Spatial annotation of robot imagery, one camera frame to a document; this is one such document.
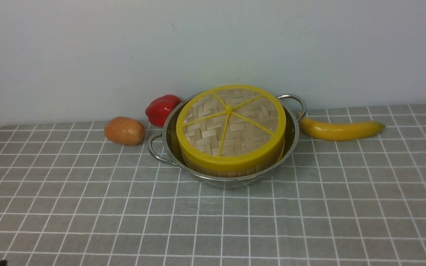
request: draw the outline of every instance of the potato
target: potato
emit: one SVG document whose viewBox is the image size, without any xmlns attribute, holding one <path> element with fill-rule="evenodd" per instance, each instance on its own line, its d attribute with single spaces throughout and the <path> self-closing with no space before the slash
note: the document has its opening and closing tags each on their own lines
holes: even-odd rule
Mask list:
<svg viewBox="0 0 426 266">
<path fill-rule="evenodd" d="M 105 126 L 108 140 L 121 145 L 137 145 L 144 138 L 144 126 L 134 119 L 118 116 Z"/>
</svg>

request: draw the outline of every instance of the toy banana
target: toy banana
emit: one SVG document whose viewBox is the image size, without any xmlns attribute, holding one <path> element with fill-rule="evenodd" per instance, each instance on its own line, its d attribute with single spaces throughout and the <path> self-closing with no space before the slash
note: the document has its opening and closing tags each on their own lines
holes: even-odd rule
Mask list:
<svg viewBox="0 0 426 266">
<path fill-rule="evenodd" d="M 316 139 L 327 141 L 350 141 L 372 137 L 382 131 L 385 125 L 377 121 L 348 124 L 324 123 L 304 117 L 299 124 L 300 131 Z"/>
</svg>

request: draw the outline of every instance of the stainless steel pot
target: stainless steel pot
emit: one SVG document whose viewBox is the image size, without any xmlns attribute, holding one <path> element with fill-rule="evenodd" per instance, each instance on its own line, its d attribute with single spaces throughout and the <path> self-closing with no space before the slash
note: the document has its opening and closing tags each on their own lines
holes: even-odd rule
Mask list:
<svg viewBox="0 0 426 266">
<path fill-rule="evenodd" d="M 297 141 L 299 138 L 299 122 L 300 120 L 305 116 L 307 112 L 307 107 L 305 102 L 298 96 L 293 94 L 284 94 L 281 96 L 278 96 L 279 99 L 284 98 L 292 98 L 298 101 L 302 107 L 301 115 L 296 118 L 294 114 L 289 111 L 288 108 L 283 106 L 285 110 L 285 116 L 287 117 L 287 125 L 285 127 L 285 147 L 284 147 L 284 156 L 282 159 L 272 165 L 271 167 L 267 168 L 266 170 L 263 170 L 259 173 L 255 173 L 252 175 L 246 175 L 243 177 L 213 177 L 211 175 L 204 175 L 201 173 L 198 173 L 186 165 L 183 157 L 182 157 L 182 151 L 180 149 L 179 141 L 177 139 L 176 134 L 176 121 L 179 116 L 180 111 L 182 110 L 183 106 L 190 101 L 194 96 L 191 98 L 182 101 L 173 111 L 170 113 L 170 115 L 167 118 L 167 121 L 164 124 L 164 128 L 162 129 L 161 133 L 157 133 L 155 135 L 152 135 L 148 142 L 147 147 L 149 148 L 149 153 L 159 162 L 167 163 L 170 165 L 175 165 L 180 168 L 182 168 L 184 171 L 192 175 L 193 177 L 199 178 L 202 181 L 205 181 L 211 185 L 216 185 L 218 187 L 240 187 L 243 185 L 249 185 L 253 182 L 264 180 L 265 178 L 271 177 L 273 170 L 277 168 L 279 165 L 284 163 L 284 161 L 290 156 L 292 151 L 294 150 L 295 146 L 297 145 Z M 167 155 L 169 155 L 170 158 L 164 158 L 161 157 L 159 154 L 157 154 L 154 151 L 154 148 L 152 147 L 152 142 L 155 139 L 162 138 L 162 143 L 164 145 L 165 152 Z"/>
</svg>

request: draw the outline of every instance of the bamboo steamer lid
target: bamboo steamer lid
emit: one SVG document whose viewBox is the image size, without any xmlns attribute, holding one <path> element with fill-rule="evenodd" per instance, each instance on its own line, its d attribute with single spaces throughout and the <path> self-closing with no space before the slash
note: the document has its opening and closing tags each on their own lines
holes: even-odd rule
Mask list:
<svg viewBox="0 0 426 266">
<path fill-rule="evenodd" d="M 267 91 L 228 85 L 195 96 L 179 114 L 176 131 L 184 160 L 197 172 L 240 177 L 282 157 L 286 116 Z"/>
</svg>

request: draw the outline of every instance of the red bell pepper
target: red bell pepper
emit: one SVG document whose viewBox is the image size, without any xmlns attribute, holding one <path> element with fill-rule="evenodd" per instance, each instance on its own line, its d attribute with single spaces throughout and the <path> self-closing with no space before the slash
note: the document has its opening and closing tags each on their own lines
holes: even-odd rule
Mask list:
<svg viewBox="0 0 426 266">
<path fill-rule="evenodd" d="M 175 95 L 166 95 L 152 101 L 146 108 L 146 116 L 154 126 L 164 127 L 167 117 L 172 110 L 182 102 Z"/>
</svg>

